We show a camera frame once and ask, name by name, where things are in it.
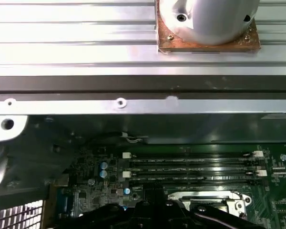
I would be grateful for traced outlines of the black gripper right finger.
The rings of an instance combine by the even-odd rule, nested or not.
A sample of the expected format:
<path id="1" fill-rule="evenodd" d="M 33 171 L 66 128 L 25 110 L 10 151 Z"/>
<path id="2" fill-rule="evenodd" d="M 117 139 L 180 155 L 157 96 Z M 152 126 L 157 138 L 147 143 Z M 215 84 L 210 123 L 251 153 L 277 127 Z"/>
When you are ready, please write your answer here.
<path id="1" fill-rule="evenodd" d="M 153 203 L 158 224 L 170 229 L 260 229 L 261 226 L 209 205 L 196 205 L 190 210 L 169 200 L 163 186 L 153 185 Z"/>

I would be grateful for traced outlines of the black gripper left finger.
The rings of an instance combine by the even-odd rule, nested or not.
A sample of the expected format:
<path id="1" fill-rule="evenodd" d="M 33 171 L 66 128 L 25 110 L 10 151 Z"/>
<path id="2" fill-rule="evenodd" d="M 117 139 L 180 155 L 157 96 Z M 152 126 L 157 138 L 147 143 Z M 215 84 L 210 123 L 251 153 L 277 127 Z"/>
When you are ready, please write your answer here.
<path id="1" fill-rule="evenodd" d="M 154 184 L 143 186 L 143 200 L 124 209 L 116 203 L 107 204 L 69 221 L 70 229 L 153 229 Z"/>

